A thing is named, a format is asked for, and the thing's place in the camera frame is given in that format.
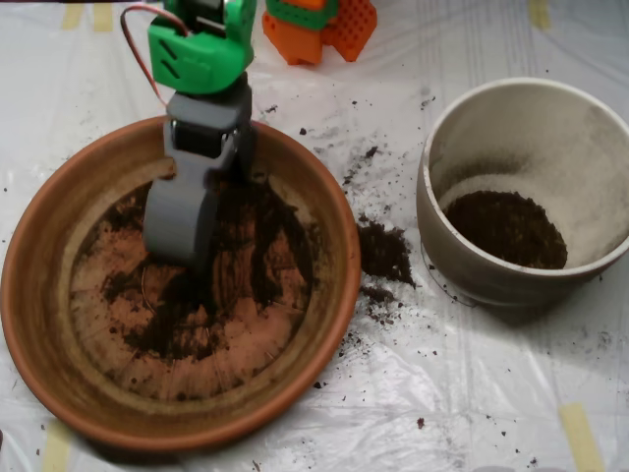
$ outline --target clay plant saucer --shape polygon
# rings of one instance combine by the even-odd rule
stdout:
[[[210,264],[142,243],[150,182],[172,175],[163,118],[86,147],[41,188],[2,273],[2,325],[37,398],[101,443],[173,452],[230,442],[288,408],[338,347],[361,276],[342,191],[257,125],[253,183],[225,185]]]

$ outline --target yellow tape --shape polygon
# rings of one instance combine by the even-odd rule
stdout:
[[[550,29],[548,0],[529,0],[529,21],[539,30]]]
[[[53,420],[48,424],[46,434],[48,439],[43,453],[42,472],[66,472],[72,433],[64,424]]]
[[[73,30],[81,22],[81,16],[83,15],[83,9],[85,5],[81,3],[71,3],[66,5],[66,13],[63,16],[63,22],[61,23],[62,30]]]
[[[581,403],[559,408],[559,417],[566,433],[577,472],[604,472],[597,443]]]
[[[113,30],[113,7],[111,3],[94,3],[94,31]]]

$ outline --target green toy block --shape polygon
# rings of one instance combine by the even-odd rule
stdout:
[[[178,2],[168,3],[169,11],[177,12]],[[183,36],[168,21],[156,18],[148,28],[153,77],[181,93],[210,94],[229,88],[254,60],[255,16],[256,0],[231,0],[226,37],[205,31]]]
[[[338,14],[338,0],[327,0],[319,11],[291,5],[282,0],[266,0],[266,10],[271,17],[283,22],[308,30],[323,30]]]

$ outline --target plastic tablecloth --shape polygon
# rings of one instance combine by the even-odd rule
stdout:
[[[227,448],[151,465],[112,462],[65,432],[2,338],[1,471],[570,471],[558,411],[573,402],[587,414],[605,470],[629,468],[629,260],[551,310],[490,313],[455,301],[427,269],[415,211],[425,136],[469,88],[550,78],[629,118],[629,3],[372,1],[378,27],[353,64],[326,48],[319,66],[289,67],[258,18],[250,81],[255,118],[311,149],[357,218],[404,231],[417,288],[364,280],[392,291],[396,302],[380,310],[394,323],[370,318],[362,295],[322,388]],[[93,140],[163,112],[120,32],[123,6],[109,12],[113,23],[103,17],[111,7],[86,5],[74,23],[68,8],[0,5],[0,258],[55,169]],[[146,58],[150,19],[130,15]],[[372,147],[372,163],[359,166]]]

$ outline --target soil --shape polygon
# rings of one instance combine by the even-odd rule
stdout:
[[[388,280],[408,283],[416,287],[411,276],[409,248],[403,237],[404,231],[393,228],[384,230],[384,225],[370,221],[359,226],[363,272]]]
[[[365,153],[365,155],[356,159],[356,161],[352,164],[352,167],[347,172],[347,175],[343,178],[343,185],[351,184],[352,179],[354,179],[356,173],[363,168],[363,165],[371,165],[376,152],[377,146],[373,146]]]
[[[509,263],[560,269],[568,259],[563,238],[545,210],[517,193],[465,195],[445,215],[468,241]]]
[[[361,293],[367,295],[372,303],[389,303],[393,301],[393,294],[382,287],[361,287]]]
[[[136,190],[132,195],[133,205],[114,206],[105,214],[105,220],[111,225],[111,231],[142,230],[143,208],[148,187]],[[255,226],[253,241],[247,238],[248,224]],[[225,252],[236,253],[244,247],[254,245],[251,252],[250,284],[253,298],[259,309],[276,301],[282,296],[281,274],[277,267],[269,263],[269,248],[278,238],[280,231],[285,235],[293,260],[306,284],[303,288],[305,297],[310,300],[313,286],[313,262],[306,231],[297,220],[294,209],[287,206],[270,188],[267,183],[230,186],[221,190],[221,198],[216,215],[216,226],[209,244],[208,270],[197,273],[188,269],[180,269],[165,286],[151,306],[153,317],[146,326],[133,329],[124,335],[125,342],[138,349],[141,353],[156,353],[162,359],[183,359],[194,355],[197,360],[204,359],[220,347],[225,347],[219,339],[217,327],[225,326],[231,312],[219,310],[211,287],[225,286],[225,274],[221,270],[213,270],[216,258]],[[102,296],[113,304],[119,297],[128,295],[129,291],[142,293],[143,274],[148,269],[168,267],[153,255],[146,256],[130,271],[119,271],[105,279]],[[238,270],[228,267],[227,270]],[[189,317],[200,307],[205,311],[205,320],[196,328],[205,328],[208,340],[205,346],[198,343],[178,342],[178,332],[187,327]]]

